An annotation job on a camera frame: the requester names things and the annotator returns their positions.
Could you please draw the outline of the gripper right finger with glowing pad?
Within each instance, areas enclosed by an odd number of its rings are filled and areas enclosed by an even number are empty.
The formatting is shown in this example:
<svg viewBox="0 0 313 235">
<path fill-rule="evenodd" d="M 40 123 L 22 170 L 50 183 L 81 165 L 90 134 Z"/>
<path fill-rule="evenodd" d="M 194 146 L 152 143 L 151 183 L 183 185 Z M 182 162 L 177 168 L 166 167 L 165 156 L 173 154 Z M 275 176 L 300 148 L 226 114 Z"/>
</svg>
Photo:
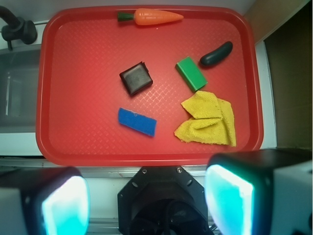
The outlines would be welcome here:
<svg viewBox="0 0 313 235">
<path fill-rule="evenodd" d="M 215 154 L 204 194 L 223 235 L 310 235 L 313 153 L 275 148 Z"/>
</svg>

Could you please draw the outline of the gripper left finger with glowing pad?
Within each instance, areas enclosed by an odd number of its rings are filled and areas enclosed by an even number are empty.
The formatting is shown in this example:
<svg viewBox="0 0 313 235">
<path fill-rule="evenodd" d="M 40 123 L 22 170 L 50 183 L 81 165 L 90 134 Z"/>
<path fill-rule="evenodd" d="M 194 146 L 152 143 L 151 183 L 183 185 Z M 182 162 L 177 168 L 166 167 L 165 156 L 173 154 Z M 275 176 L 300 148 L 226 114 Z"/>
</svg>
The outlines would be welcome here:
<svg viewBox="0 0 313 235">
<path fill-rule="evenodd" d="M 74 167 L 0 174 L 2 235 L 85 235 L 89 217 L 88 183 Z"/>
</svg>

